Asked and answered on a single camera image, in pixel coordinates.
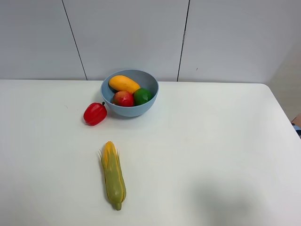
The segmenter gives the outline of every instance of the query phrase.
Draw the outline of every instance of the table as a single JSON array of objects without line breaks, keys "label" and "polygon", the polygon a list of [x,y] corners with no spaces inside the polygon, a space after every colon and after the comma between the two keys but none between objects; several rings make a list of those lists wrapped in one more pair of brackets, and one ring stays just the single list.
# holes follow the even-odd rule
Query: table
[{"label": "table", "polygon": [[[301,225],[301,141],[267,86],[160,82],[144,115],[89,127],[101,83],[0,81],[0,225]],[[97,153],[110,140],[121,211]]]}]

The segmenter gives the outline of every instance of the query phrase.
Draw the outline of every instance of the lime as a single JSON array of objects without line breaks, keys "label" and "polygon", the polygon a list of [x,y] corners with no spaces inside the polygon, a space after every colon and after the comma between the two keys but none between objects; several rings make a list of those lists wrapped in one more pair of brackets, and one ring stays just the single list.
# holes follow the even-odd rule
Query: lime
[{"label": "lime", "polygon": [[147,89],[140,88],[134,93],[134,100],[136,105],[143,105],[152,99],[152,94]]}]

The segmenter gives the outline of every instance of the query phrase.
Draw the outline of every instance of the blue bowl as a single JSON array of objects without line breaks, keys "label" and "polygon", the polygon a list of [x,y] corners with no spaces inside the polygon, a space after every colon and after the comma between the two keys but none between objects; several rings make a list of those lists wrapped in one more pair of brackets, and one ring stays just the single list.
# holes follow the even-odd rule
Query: blue bowl
[{"label": "blue bowl", "polygon": [[[115,75],[120,75],[120,74],[134,80],[140,85],[141,88],[148,89],[150,93],[153,95],[153,98],[149,102],[143,105],[138,105],[134,107],[122,107],[122,106],[112,104],[111,100],[114,94],[116,93],[116,91],[109,86],[109,80]],[[124,71],[117,72],[109,76],[108,78],[106,78],[101,86],[101,94],[107,106],[113,112],[126,117],[135,117],[147,112],[154,104],[158,94],[158,90],[159,90],[159,84],[157,80],[150,74],[139,70],[124,70]]]}]

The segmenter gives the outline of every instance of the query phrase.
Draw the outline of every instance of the corn cob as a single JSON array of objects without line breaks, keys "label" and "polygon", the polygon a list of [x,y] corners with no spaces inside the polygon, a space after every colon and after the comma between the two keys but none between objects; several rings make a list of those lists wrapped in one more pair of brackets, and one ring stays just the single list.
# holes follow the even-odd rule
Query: corn cob
[{"label": "corn cob", "polygon": [[121,203],[126,198],[127,192],[122,177],[119,154],[111,141],[105,144],[103,155],[100,155],[100,158],[103,165],[108,199],[115,206],[116,210],[121,210]]}]

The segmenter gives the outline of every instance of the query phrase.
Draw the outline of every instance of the red apple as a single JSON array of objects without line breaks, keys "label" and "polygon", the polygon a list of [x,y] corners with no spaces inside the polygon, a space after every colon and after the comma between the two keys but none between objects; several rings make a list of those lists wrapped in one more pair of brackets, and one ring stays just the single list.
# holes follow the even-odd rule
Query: red apple
[{"label": "red apple", "polygon": [[122,107],[132,107],[134,106],[134,97],[128,91],[119,91],[113,96],[112,104]]}]

